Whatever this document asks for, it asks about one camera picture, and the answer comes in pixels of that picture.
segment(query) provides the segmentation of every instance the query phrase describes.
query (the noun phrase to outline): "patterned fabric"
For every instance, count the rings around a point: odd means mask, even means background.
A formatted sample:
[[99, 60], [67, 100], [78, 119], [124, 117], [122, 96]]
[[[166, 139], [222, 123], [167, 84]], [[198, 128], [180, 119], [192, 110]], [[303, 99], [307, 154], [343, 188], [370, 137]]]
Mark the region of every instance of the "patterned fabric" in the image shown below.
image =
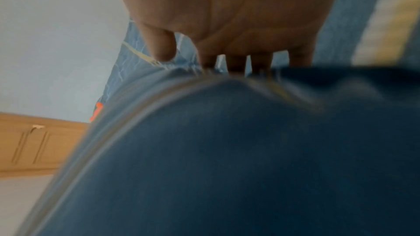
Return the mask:
[[[420, 69], [420, 0], [336, 0], [319, 33], [314, 65], [395, 65]], [[172, 62], [150, 57], [144, 40], [130, 20], [126, 38], [99, 102], [105, 103], [139, 67], [199, 68], [190, 39], [176, 34]], [[273, 66], [287, 65], [286, 52], [274, 55]], [[226, 72], [224, 56], [216, 67]], [[251, 72], [248, 62], [246, 72]]]

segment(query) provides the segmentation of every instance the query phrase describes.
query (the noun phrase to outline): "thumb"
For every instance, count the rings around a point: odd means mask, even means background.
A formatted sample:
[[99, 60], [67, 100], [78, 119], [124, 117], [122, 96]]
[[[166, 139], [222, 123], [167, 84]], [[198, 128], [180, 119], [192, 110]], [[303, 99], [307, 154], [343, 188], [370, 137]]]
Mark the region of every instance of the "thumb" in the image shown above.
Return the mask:
[[176, 40], [173, 32], [142, 22], [136, 24], [153, 58], [157, 61], [167, 62], [175, 57]]

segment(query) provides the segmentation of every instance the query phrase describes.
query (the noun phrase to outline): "wooden door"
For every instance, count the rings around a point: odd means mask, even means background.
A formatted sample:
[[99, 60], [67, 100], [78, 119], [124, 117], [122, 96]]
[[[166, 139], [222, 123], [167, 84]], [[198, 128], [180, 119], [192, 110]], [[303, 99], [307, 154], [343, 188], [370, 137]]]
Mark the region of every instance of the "wooden door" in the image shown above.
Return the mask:
[[52, 174], [88, 124], [0, 113], [0, 177]]

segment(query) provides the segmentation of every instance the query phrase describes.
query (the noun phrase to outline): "hand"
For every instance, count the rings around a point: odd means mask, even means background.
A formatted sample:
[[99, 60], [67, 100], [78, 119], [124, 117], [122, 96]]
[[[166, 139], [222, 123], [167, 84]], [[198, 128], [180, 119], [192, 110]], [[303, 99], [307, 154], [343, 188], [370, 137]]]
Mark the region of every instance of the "hand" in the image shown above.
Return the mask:
[[191, 38], [199, 61], [214, 68], [226, 55], [229, 72], [270, 68], [273, 52], [287, 50], [290, 66], [310, 66], [316, 36], [334, 0], [124, 0], [152, 56], [176, 54], [174, 32]]

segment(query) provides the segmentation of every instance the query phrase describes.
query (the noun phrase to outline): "finger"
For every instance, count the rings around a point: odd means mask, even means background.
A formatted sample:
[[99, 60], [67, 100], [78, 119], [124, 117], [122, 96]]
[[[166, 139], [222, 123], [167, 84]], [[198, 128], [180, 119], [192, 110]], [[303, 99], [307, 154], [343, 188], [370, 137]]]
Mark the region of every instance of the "finger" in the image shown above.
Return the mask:
[[303, 46], [289, 49], [289, 66], [308, 67], [312, 65], [312, 58], [315, 52], [315, 41]]
[[272, 61], [273, 61], [272, 53], [251, 55], [252, 72], [258, 73], [260, 71], [270, 69]]
[[213, 69], [216, 65], [217, 56], [203, 55], [203, 54], [200, 54], [200, 52], [198, 52], [198, 61], [200, 62], [202, 68]]
[[245, 74], [246, 56], [226, 55], [226, 66], [230, 73]]
[[173, 32], [144, 23], [137, 23], [137, 26], [153, 58], [157, 61], [167, 62], [175, 57], [176, 40]]

